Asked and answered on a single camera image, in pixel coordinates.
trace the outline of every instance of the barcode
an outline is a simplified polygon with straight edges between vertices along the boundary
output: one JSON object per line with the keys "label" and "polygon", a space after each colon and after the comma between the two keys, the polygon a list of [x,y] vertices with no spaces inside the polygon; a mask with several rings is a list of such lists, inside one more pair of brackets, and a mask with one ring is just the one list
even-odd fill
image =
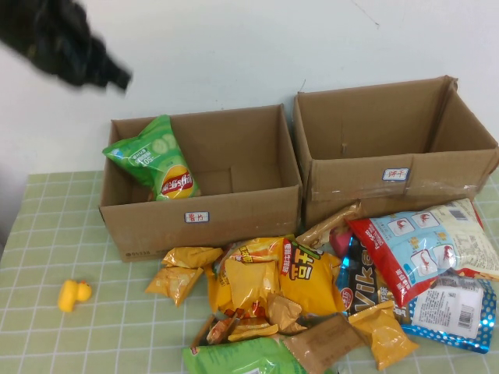
{"label": "barcode", "polygon": [[463,305],[461,309],[461,315],[459,316],[459,322],[458,326],[465,328],[465,329],[471,329],[471,322],[472,322],[472,317],[473,317],[473,311],[475,309],[472,308],[471,306]]}
{"label": "barcode", "polygon": [[465,214],[460,210],[449,209],[449,212],[454,216],[454,218],[458,221],[467,221]]}

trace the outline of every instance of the red snack bag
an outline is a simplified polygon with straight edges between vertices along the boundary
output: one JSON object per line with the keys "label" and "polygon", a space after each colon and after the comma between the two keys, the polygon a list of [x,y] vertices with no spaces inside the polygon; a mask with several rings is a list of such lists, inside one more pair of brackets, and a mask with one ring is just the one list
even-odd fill
{"label": "red snack bag", "polygon": [[449,269],[465,277],[499,280],[499,255],[469,199],[349,225],[401,307]]}

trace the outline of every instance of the label on box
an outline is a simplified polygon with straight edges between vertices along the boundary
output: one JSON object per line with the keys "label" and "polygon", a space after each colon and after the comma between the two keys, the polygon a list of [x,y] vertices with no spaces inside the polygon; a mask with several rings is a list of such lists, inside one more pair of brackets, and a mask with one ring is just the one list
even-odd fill
{"label": "label on box", "polygon": [[210,221],[210,214],[208,212],[188,212],[186,213],[187,224],[200,224]]}
{"label": "label on box", "polygon": [[409,168],[386,169],[383,173],[384,181],[403,182],[409,176]]}

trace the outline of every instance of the green chip bag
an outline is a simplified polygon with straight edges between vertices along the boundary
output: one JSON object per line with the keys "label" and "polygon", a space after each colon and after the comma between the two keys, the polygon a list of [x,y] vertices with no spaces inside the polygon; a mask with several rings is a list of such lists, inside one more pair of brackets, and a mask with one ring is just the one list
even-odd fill
{"label": "green chip bag", "polygon": [[150,187],[156,200],[200,194],[167,115],[154,119],[135,138],[120,140],[104,148],[102,153],[140,184]]}
{"label": "green chip bag", "polygon": [[189,372],[224,374],[306,374],[288,348],[271,337],[238,343],[183,348]]}

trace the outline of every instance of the white wall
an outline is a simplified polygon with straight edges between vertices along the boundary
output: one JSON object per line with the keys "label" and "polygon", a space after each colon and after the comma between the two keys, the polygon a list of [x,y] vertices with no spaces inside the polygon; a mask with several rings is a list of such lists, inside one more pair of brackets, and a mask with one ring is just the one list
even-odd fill
{"label": "white wall", "polygon": [[284,102],[444,74],[499,138],[496,0],[86,0],[133,69],[125,96],[76,91],[0,49],[0,241],[29,173],[101,169],[109,119]]}

